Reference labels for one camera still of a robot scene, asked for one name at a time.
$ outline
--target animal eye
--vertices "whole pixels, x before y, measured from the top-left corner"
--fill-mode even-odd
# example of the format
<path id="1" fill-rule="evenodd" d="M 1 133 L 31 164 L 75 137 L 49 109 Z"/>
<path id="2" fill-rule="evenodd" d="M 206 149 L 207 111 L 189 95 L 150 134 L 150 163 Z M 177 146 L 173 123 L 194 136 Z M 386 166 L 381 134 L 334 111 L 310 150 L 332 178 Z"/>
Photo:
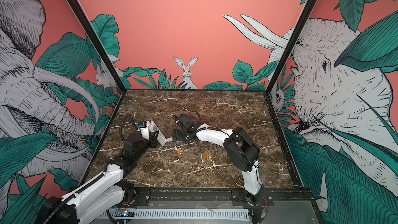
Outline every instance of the animal eye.
<path id="1" fill-rule="evenodd" d="M 324 69 L 324 71 L 326 73 L 326 61 L 324 61 L 324 63 L 322 64 L 322 67 L 323 67 L 323 69 Z"/>

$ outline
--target mural wallpaper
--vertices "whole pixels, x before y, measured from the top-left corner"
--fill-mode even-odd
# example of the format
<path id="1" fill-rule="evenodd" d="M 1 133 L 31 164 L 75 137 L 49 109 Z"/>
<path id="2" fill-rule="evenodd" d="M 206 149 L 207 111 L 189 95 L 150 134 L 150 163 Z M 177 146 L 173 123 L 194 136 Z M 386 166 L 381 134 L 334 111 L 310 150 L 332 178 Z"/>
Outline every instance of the mural wallpaper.
<path id="1" fill-rule="evenodd" d="M 253 7 L 262 0 L 79 1 L 91 20 L 104 12 L 115 17 L 119 31 L 115 26 L 112 34 L 120 41 L 119 56 L 108 50 L 106 36 L 99 37 L 126 88 L 265 90 L 277 61 L 267 65 L 269 53 L 242 39 L 228 22 L 234 19 L 225 14 L 258 12 L 271 20 L 277 33 L 285 33 L 296 23 L 305 0 L 274 0 L 283 5 L 275 12 Z M 256 20 L 242 17 L 260 35 L 277 36 Z M 286 43 L 271 39 L 259 45 L 282 52 Z M 101 65 L 94 66 L 97 83 L 109 85 Z"/>
<path id="2" fill-rule="evenodd" d="M 398 223 L 398 134 L 391 114 L 397 110 L 398 4 L 330 4 L 335 1 L 318 0 L 271 99 L 326 223 Z M 267 49 L 291 34 L 279 37 L 256 23 L 268 33 L 260 37 L 230 21 Z M 281 57 L 276 47 L 269 62 Z"/>
<path id="3" fill-rule="evenodd" d="M 121 95 L 66 0 L 52 1 L 60 19 L 49 1 L 0 0 L 0 223 L 33 223 L 46 198 L 78 185 Z M 54 23 L 79 33 L 55 39 Z M 117 57 L 114 18 L 93 25 Z"/>

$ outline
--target rabbit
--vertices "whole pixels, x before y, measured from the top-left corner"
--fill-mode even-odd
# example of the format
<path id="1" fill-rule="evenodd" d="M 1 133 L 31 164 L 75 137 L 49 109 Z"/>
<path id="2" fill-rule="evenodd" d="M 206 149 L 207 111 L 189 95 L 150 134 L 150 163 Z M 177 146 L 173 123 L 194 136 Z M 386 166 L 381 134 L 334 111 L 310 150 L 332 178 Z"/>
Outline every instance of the rabbit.
<path id="1" fill-rule="evenodd" d="M 109 59 L 111 62 L 116 62 L 119 60 L 116 56 L 112 56 L 108 54 Z M 123 72 L 118 68 L 113 66 L 117 72 L 117 75 L 119 77 L 123 77 Z M 111 73 L 108 71 L 108 68 L 106 67 L 105 63 L 101 60 L 101 66 L 97 65 L 96 67 L 97 75 L 96 75 L 96 80 L 97 80 L 97 85 L 100 86 L 102 85 L 105 88 L 107 87 L 116 87 L 116 82 L 112 78 Z"/>
<path id="2" fill-rule="evenodd" d="M 176 59 L 176 62 L 178 66 L 182 67 L 184 69 L 184 73 L 182 74 L 183 77 L 183 83 L 182 86 L 186 84 L 185 89 L 198 89 L 197 86 L 192 82 L 191 80 L 191 72 L 189 72 L 189 68 L 197 62 L 198 58 L 194 57 L 188 62 L 188 66 L 185 67 L 185 63 L 178 57 L 174 57 Z"/>

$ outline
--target marble surface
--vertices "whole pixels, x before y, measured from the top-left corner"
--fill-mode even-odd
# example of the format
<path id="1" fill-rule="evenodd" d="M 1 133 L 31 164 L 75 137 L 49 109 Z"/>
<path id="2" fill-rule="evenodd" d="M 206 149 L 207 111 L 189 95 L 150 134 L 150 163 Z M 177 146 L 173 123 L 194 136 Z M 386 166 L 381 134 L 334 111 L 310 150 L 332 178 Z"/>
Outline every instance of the marble surface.
<path id="1" fill-rule="evenodd" d="M 123 147 L 119 126 L 125 114 L 132 114 L 136 122 L 155 121 L 165 136 L 171 137 L 177 128 L 171 115 L 195 109 L 201 121 L 213 127 L 245 129 L 261 149 L 259 174 L 265 187 L 293 187 L 262 92 L 244 91 L 127 91 L 86 181 L 101 172 Z M 193 115 L 188 117 L 197 121 Z M 131 127 L 127 124 L 123 128 L 125 137 L 134 131 Z M 137 187 L 242 187 L 244 183 L 224 148 L 209 142 L 199 142 L 195 147 L 169 142 L 149 148 L 127 180 Z"/>

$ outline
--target white tusk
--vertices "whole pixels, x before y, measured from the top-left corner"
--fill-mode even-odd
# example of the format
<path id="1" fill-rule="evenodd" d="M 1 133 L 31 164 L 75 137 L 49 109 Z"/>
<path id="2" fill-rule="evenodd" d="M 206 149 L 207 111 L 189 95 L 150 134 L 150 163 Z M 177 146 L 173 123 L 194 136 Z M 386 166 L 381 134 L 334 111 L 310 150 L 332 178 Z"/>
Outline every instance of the white tusk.
<path id="1" fill-rule="evenodd" d="M 39 152 L 39 154 L 36 155 L 37 158 L 45 161 L 50 161 L 50 162 L 60 162 L 60 161 L 66 161 L 70 159 L 74 159 L 80 155 L 82 155 L 85 151 L 87 151 L 88 147 L 79 150 L 77 152 L 59 152 L 56 150 L 53 150 L 49 147 L 46 147 L 44 150 Z"/>
<path id="2" fill-rule="evenodd" d="M 258 33 L 260 33 L 263 37 L 265 37 L 266 39 L 270 40 L 271 42 L 275 43 L 276 45 L 278 45 L 279 47 L 285 48 L 287 45 L 287 39 L 278 36 L 277 34 L 275 34 L 274 32 L 272 32 L 271 30 L 269 30 L 269 28 L 267 28 L 266 26 L 264 26 L 261 22 L 257 21 L 254 18 L 251 18 L 249 16 L 240 15 L 244 20 L 246 20 L 246 22 L 248 22 L 250 24 L 251 27 L 253 27 Z"/>
<path id="3" fill-rule="evenodd" d="M 275 47 L 275 43 L 272 43 L 271 41 L 265 39 L 262 36 L 257 35 L 253 31 L 249 30 L 244 24 L 236 20 L 235 18 L 224 15 L 224 18 L 228 21 L 230 21 L 235 27 L 250 41 L 254 42 L 255 44 L 265 47 L 266 49 L 272 50 Z"/>
<path id="4" fill-rule="evenodd" d="M 94 107 L 94 110 L 96 111 L 96 119 L 98 121 L 98 118 L 100 116 L 100 110 L 99 110 L 99 108 L 97 106 L 97 103 L 95 102 L 95 100 L 92 97 L 92 95 L 89 92 L 87 92 L 87 90 L 84 89 L 82 86 L 80 86 L 76 82 L 71 81 L 68 78 L 65 78 L 63 76 L 57 75 L 56 73 L 50 72 L 48 70 L 45 70 L 45 69 L 43 69 L 41 67 L 37 67 L 37 66 L 35 67 L 35 71 L 33 73 L 33 77 L 36 80 L 38 80 L 39 82 L 55 83 L 57 85 L 70 88 L 70 89 L 80 93 Z"/>
<path id="5" fill-rule="evenodd" d="M 7 106 L 0 106 L 0 129 L 12 138 L 19 138 L 28 134 L 19 125 Z"/>

